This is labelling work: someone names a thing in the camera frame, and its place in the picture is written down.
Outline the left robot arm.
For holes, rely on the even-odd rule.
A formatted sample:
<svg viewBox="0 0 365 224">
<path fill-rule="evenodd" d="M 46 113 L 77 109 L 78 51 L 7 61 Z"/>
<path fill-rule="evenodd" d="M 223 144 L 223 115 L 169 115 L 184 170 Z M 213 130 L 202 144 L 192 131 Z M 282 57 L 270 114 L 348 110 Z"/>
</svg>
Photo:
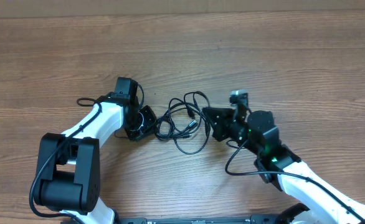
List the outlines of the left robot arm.
<svg viewBox="0 0 365 224">
<path fill-rule="evenodd" d="M 77 100 L 79 106 L 92 108 L 79 123 L 42 137 L 29 191 L 35 215 L 68 217 L 75 223 L 120 222 L 117 212 L 100 198 L 100 149 L 120 129 L 130 141 L 151 134 L 156 118 L 144 99 L 137 97 L 140 89 L 137 81 L 119 77 L 114 91 Z"/>
</svg>

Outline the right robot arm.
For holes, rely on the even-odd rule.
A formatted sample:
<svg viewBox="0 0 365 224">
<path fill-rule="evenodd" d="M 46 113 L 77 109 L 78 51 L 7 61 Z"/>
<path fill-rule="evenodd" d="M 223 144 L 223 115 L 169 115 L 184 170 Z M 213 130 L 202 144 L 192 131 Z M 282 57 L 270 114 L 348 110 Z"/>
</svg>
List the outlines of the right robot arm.
<svg viewBox="0 0 365 224">
<path fill-rule="evenodd" d="M 269 111 L 205 107 L 202 112 L 218 141 L 229 138 L 237 149 L 257 158 L 256 175 L 292 196 L 300 204 L 277 218 L 279 223 L 365 223 L 365 205 L 320 178 L 298 155 L 282 143 Z"/>
</svg>

